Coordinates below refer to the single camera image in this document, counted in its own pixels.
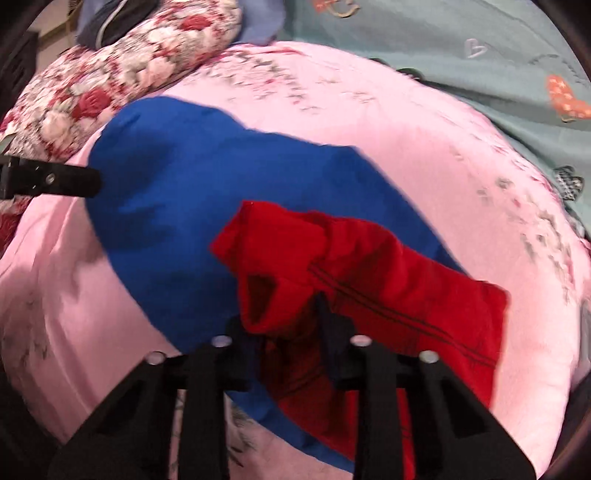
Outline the teal heart print blanket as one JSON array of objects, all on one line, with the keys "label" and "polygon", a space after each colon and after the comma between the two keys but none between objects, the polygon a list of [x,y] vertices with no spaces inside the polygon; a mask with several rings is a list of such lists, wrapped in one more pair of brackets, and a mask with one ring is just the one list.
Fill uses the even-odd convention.
[{"label": "teal heart print blanket", "polygon": [[590,223],[590,79],[531,1],[287,1],[281,40],[394,69],[485,115]]}]

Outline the blue pillow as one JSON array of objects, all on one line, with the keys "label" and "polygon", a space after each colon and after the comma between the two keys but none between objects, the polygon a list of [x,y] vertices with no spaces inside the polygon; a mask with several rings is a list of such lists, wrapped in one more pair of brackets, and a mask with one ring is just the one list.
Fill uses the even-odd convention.
[{"label": "blue pillow", "polygon": [[269,45],[286,21],[283,0],[239,0],[242,25],[235,44]]}]

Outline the blue and red pants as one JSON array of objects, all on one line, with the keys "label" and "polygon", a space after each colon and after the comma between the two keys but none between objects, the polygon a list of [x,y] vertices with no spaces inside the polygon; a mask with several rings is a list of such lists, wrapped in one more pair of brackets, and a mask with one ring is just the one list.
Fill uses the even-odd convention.
[{"label": "blue and red pants", "polygon": [[506,293],[469,277],[356,150],[163,96],[123,108],[89,164],[103,186],[86,208],[131,297],[184,353],[231,317],[262,336],[235,402],[297,450],[345,470],[356,452],[358,396],[329,382],[318,295],[398,354],[437,352],[490,403]]}]

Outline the dark garment on quilt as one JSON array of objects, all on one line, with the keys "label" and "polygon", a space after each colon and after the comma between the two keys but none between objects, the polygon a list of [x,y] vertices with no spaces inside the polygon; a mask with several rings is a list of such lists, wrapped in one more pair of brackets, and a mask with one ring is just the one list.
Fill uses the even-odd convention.
[{"label": "dark garment on quilt", "polygon": [[80,17],[76,41],[90,50],[112,45],[146,20],[160,5],[158,0],[90,1]]}]

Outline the red white floral quilt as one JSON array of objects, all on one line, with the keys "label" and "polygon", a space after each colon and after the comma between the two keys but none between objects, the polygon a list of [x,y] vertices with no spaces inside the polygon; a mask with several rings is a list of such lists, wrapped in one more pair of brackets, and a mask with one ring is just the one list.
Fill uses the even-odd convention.
[{"label": "red white floral quilt", "polygon": [[25,87],[1,125],[1,151],[64,163],[126,104],[192,73],[240,30],[235,1],[164,1],[115,43],[67,50]]}]

